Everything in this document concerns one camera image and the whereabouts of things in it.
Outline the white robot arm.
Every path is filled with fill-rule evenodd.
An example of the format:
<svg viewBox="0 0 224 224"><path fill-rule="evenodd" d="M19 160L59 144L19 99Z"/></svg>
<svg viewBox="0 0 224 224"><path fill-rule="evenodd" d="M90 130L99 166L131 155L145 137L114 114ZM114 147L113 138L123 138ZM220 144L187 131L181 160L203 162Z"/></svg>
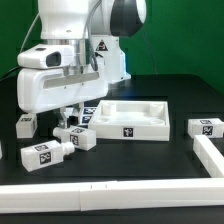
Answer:
<svg viewBox="0 0 224 224"><path fill-rule="evenodd" d="M137 33L146 13L145 0L38 0L43 42L17 57L19 107L54 110L67 127L67 106L101 98L127 77L119 39Z"/></svg>

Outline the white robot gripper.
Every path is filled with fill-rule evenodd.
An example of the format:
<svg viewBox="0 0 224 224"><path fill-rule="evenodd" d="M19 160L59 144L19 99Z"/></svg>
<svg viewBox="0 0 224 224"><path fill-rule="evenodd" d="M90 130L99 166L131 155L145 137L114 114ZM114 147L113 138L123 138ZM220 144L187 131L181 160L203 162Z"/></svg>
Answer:
<svg viewBox="0 0 224 224"><path fill-rule="evenodd" d="M17 79L19 107L33 114L56 109L60 128L67 127L65 106L71 105L69 122L77 126L83 109L81 102L101 98L107 92L108 83L101 72L65 75L62 69L22 69Z"/></svg>

